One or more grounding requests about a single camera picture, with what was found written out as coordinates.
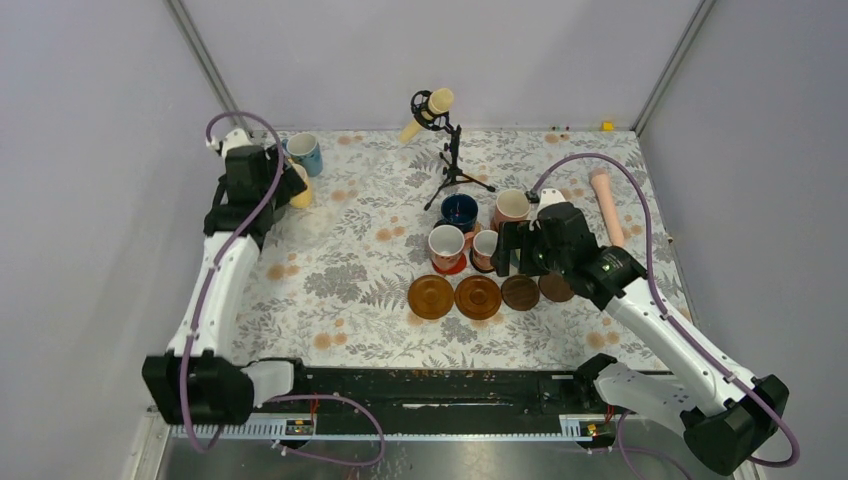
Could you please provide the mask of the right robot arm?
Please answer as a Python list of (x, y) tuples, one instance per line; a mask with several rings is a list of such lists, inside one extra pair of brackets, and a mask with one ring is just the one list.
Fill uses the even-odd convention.
[(561, 276), (577, 296), (636, 334), (679, 383), (598, 354), (575, 374), (573, 396), (583, 410), (612, 404), (647, 417), (679, 435), (704, 466), (723, 476), (752, 460), (781, 426), (787, 385), (774, 374), (756, 376), (678, 320), (650, 272), (625, 249), (599, 245), (573, 204), (548, 205), (533, 221), (501, 223), (493, 254), (498, 275), (508, 274), (512, 254), (524, 275)]

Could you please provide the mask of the blue patterned mug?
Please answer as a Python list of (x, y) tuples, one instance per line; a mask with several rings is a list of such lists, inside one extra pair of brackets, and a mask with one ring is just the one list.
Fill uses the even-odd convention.
[(323, 172), (322, 151), (315, 135), (297, 133), (286, 139), (283, 147), (289, 157), (299, 163), (310, 177), (317, 177)]

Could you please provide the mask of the red round coaster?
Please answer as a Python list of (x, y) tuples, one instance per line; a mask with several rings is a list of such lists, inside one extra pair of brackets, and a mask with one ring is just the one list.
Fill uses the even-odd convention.
[(437, 274), (440, 274), (440, 275), (456, 275), (456, 274), (462, 272), (463, 270), (465, 270), (466, 267), (467, 267), (467, 264), (468, 264), (467, 256), (461, 255), (459, 257), (458, 261), (452, 267), (450, 267), (448, 269), (440, 268), (435, 262), (432, 262), (431, 266), (433, 267), (434, 271)]

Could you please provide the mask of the yellow mug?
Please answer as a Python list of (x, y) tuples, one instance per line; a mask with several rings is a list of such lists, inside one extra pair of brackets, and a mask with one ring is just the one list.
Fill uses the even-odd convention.
[(305, 170), (305, 168), (300, 164), (293, 164), (292, 168), (296, 171), (302, 183), (305, 186), (305, 189), (297, 195), (294, 195), (289, 205), (293, 208), (297, 209), (306, 209), (310, 207), (314, 200), (314, 189), (311, 186), (309, 176)]

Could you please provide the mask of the salmon mug with handle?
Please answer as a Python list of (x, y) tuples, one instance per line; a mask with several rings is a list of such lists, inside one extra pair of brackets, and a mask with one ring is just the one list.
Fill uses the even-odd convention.
[(466, 255), (465, 234), (452, 225), (442, 225), (431, 230), (427, 239), (430, 261), (440, 268), (452, 267), (461, 255)]

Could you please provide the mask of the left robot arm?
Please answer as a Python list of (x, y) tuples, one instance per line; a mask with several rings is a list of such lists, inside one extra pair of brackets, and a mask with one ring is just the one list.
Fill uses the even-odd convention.
[(204, 218), (203, 259), (189, 306), (166, 351), (147, 357), (142, 378), (169, 425), (241, 425), (274, 399), (296, 411), (310, 385), (289, 359), (234, 362), (236, 316), (265, 238), (306, 185), (275, 146), (219, 146), (225, 172)]

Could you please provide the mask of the dark blue mug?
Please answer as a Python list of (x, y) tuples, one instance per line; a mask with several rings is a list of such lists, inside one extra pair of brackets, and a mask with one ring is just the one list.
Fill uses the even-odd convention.
[(479, 206), (474, 198), (466, 194), (453, 194), (445, 198), (440, 205), (440, 218), (433, 227), (452, 225), (463, 233), (476, 228)]

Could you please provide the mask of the brown wooden knob lid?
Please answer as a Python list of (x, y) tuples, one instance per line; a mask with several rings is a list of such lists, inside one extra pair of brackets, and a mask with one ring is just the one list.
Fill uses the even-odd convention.
[(457, 285), (454, 302), (467, 318), (475, 321), (487, 320), (500, 310), (501, 290), (490, 278), (482, 275), (469, 276)]

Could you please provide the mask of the small pink mug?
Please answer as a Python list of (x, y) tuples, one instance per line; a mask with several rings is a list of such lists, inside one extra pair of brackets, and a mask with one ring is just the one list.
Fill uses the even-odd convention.
[(498, 233), (493, 230), (481, 230), (472, 242), (472, 250), (483, 255), (490, 255), (491, 259), (495, 253), (498, 241)]

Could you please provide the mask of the brown wooden coaster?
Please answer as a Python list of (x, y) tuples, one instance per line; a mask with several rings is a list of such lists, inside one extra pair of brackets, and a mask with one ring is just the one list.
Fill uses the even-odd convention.
[(444, 277), (425, 275), (410, 284), (407, 303), (415, 315), (426, 320), (437, 320), (453, 308), (454, 290)]

